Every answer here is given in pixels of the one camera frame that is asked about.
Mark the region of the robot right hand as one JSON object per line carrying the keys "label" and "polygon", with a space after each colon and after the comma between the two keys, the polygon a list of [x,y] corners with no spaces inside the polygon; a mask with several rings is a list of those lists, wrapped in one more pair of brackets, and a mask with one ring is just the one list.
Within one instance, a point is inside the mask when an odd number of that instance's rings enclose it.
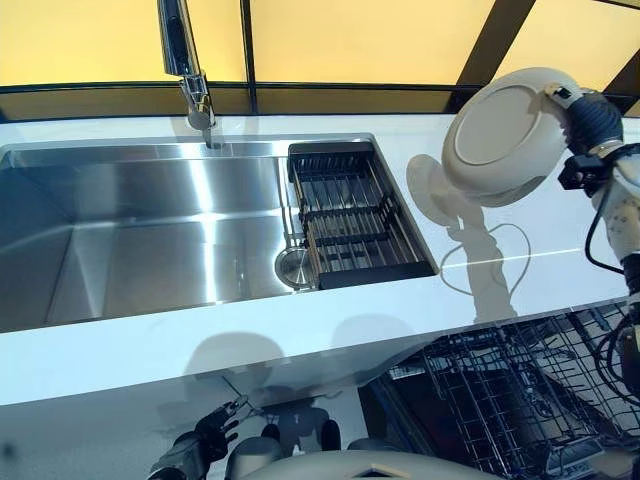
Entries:
{"label": "robot right hand", "polygon": [[574,155],[623,143],[621,114],[601,93],[560,83],[546,85],[544,93],[565,112]]}

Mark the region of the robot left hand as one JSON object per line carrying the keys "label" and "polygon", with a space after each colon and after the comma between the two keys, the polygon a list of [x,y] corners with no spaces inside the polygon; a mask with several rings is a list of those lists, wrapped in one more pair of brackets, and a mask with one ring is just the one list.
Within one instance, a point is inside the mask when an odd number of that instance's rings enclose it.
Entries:
{"label": "robot left hand", "polygon": [[208,463],[221,460],[227,455],[228,444],[238,436],[233,432],[240,424],[235,416],[246,405],[247,400],[246,395],[241,395],[224,403],[196,423],[195,432]]}

